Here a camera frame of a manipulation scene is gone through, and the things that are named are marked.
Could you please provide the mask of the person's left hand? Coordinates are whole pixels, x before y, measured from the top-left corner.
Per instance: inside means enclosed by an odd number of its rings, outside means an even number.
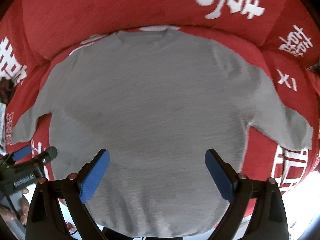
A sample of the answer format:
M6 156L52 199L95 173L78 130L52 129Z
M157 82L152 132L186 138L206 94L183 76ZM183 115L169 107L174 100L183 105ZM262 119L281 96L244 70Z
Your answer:
M5 222L19 220L22 223L22 225L26 225L30 204L24 195L28 193L29 193L29 190L27 188L24 188L22 190L22 193L20 194L21 196L19 200L19 204L21 206L20 218L18 218L16 214L11 212L7 207L1 205L0 207L1 217L4 219Z

